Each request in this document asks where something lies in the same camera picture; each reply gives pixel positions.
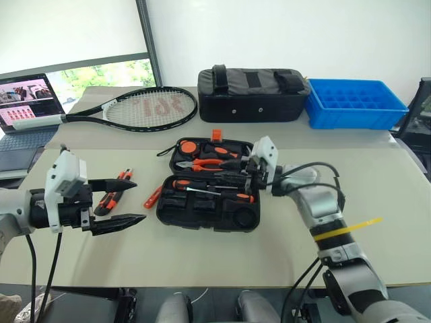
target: black chair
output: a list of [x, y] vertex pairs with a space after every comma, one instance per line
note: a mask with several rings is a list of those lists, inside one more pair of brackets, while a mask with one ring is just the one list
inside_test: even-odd
[[426, 168], [431, 181], [431, 77], [423, 77], [409, 113], [394, 137], [400, 138]]

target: laptop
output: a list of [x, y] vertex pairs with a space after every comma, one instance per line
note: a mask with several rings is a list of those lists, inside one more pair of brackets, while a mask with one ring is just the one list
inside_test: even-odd
[[13, 122], [65, 113], [48, 77], [36, 74], [0, 79], [0, 179], [21, 178], [39, 147], [44, 147], [58, 126], [17, 131]]

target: white wall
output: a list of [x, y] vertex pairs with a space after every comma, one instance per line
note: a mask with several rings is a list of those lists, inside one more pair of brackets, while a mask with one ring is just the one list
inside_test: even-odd
[[0, 74], [146, 52], [135, 0], [6, 0]]
[[431, 76], [430, 0], [147, 0], [165, 85], [214, 64], [384, 81], [409, 103]]

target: bag handle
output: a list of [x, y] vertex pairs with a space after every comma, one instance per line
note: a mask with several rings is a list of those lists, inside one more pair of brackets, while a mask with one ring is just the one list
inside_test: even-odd
[[282, 93], [298, 93], [304, 89], [304, 84], [301, 78], [292, 74], [290, 70], [275, 71], [274, 78], [278, 83]]
[[227, 94], [229, 87], [228, 76], [226, 75], [226, 66], [214, 65], [212, 74], [214, 94]]

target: tennis racket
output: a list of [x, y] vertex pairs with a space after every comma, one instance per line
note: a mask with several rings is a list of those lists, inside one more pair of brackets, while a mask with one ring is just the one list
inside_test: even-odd
[[[90, 116], [103, 111], [103, 119]], [[96, 122], [106, 126], [150, 133], [180, 126], [194, 117], [197, 102], [179, 87], [147, 87], [107, 101], [97, 107], [73, 113], [16, 120], [16, 130], [51, 126], [67, 122]]]

